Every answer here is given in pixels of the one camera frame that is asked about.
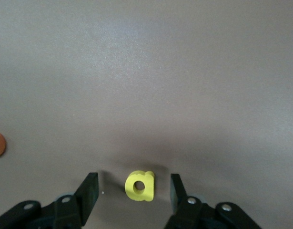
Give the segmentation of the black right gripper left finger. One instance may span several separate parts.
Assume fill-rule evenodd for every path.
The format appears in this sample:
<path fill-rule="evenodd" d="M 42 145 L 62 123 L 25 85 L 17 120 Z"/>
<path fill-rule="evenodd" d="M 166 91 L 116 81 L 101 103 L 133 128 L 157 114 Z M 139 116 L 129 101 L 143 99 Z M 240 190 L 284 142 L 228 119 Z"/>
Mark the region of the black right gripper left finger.
<path fill-rule="evenodd" d="M 0 229 L 81 229 L 99 196 L 98 173 L 89 173 L 71 195 L 47 206 L 35 200 L 18 203 L 0 216 Z"/>

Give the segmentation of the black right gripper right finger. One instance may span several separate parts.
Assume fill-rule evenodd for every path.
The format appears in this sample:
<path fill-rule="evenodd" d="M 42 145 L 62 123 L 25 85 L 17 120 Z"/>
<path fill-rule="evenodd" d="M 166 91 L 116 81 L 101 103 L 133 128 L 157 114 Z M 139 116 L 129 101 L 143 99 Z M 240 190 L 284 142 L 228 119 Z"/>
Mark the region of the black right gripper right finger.
<path fill-rule="evenodd" d="M 173 214 L 166 229 L 259 229 L 238 205 L 218 203 L 215 208 L 186 193 L 179 174 L 171 174 L 170 198 Z"/>

